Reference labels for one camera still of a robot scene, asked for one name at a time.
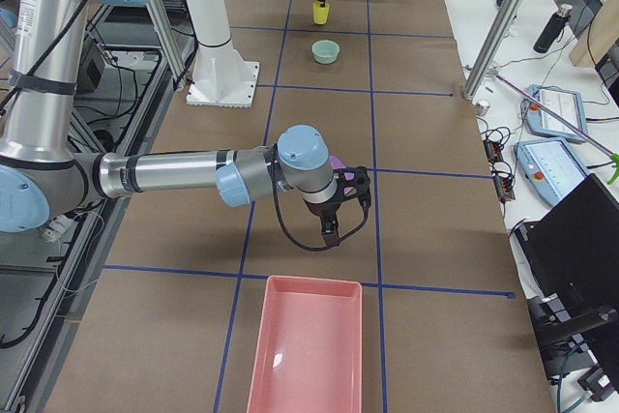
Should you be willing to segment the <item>purple microfiber cloth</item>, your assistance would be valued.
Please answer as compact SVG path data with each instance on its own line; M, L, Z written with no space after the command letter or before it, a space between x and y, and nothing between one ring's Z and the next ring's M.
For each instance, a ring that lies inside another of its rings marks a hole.
M340 176L344 176L345 175L345 168L346 165L336 156L331 155L329 157L330 160L330 164L333 168L334 174L338 175L338 177Z

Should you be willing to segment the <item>small silver cylinder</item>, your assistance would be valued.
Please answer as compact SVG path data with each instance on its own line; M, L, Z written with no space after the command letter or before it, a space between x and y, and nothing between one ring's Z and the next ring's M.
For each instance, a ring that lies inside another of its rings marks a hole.
M484 117L489 111L490 104L488 101L479 100L475 103L475 112L477 116Z

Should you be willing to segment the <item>black water bottle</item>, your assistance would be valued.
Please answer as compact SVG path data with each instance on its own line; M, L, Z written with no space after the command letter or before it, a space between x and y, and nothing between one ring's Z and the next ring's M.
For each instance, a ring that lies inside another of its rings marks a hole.
M542 33L535 41L533 50L537 53L547 53L571 19L573 6L561 4L558 10L549 18Z

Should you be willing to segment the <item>aluminium frame post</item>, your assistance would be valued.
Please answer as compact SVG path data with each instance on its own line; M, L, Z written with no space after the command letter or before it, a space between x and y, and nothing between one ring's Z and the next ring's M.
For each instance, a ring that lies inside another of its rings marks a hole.
M510 25L516 17L517 10L523 0L504 0L490 29L486 35L483 45L478 53L472 69L466 79L462 89L462 96L467 101L472 101L480 88L486 72L494 59Z

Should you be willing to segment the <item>pink plastic bin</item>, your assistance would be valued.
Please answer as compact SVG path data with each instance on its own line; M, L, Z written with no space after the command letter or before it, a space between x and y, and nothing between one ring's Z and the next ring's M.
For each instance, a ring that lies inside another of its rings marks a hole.
M249 412L360 412L362 366L358 282L267 279Z

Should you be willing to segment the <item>far blue teach pendant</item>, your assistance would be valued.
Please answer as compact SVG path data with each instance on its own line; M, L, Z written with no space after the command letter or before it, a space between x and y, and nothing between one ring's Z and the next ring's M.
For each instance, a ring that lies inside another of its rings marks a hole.
M582 97L577 91L531 84L526 88L526 92L583 133L588 133ZM532 134L544 137L561 136L574 143L585 142L579 134L574 133L562 121L540 109L535 103L524 99L521 102L521 109L526 126Z

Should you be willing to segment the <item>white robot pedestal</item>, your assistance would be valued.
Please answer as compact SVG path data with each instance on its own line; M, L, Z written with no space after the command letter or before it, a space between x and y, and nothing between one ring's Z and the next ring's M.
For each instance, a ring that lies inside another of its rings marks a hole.
M260 65L236 50L224 0L187 0L198 42L187 102L250 107Z

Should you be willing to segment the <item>yellow plastic cup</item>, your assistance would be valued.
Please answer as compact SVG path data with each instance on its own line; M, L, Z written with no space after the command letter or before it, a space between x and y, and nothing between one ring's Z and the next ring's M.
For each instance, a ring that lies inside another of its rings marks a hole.
M325 25L328 22L330 14L330 3L314 1L312 3L312 18L315 25Z

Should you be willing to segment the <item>near blue teach pendant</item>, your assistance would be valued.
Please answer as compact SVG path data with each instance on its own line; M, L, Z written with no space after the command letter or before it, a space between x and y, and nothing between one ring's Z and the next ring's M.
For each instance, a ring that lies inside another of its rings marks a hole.
M517 163L534 191L556 206L589 174L589 170L560 136L521 141L515 145Z

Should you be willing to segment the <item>black monitor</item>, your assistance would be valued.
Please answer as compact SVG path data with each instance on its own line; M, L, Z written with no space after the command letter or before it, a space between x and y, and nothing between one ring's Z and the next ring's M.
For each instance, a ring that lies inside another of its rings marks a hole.
M558 298L529 301L539 347L581 335L617 388L618 201L590 174L516 238L543 295Z

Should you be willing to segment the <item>mint green bowl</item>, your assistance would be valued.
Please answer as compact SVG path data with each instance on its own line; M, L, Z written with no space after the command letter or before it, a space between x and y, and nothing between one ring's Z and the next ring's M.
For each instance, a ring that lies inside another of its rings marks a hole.
M339 57L339 44L331 40L320 40L312 44L311 53L316 63L331 65Z

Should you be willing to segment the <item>blue teach pendant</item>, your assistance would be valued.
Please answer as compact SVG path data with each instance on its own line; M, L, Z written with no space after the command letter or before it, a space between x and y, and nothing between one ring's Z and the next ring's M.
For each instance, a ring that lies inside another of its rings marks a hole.
M515 145L517 163L534 191L556 206L589 174L589 170L560 136L521 141Z
M583 133L588 133L582 97L577 91L531 84L526 88L526 92ZM579 134L574 133L562 121L540 109L535 103L524 99L521 102L521 109L526 126L532 134L544 137L561 136L574 143L585 142Z

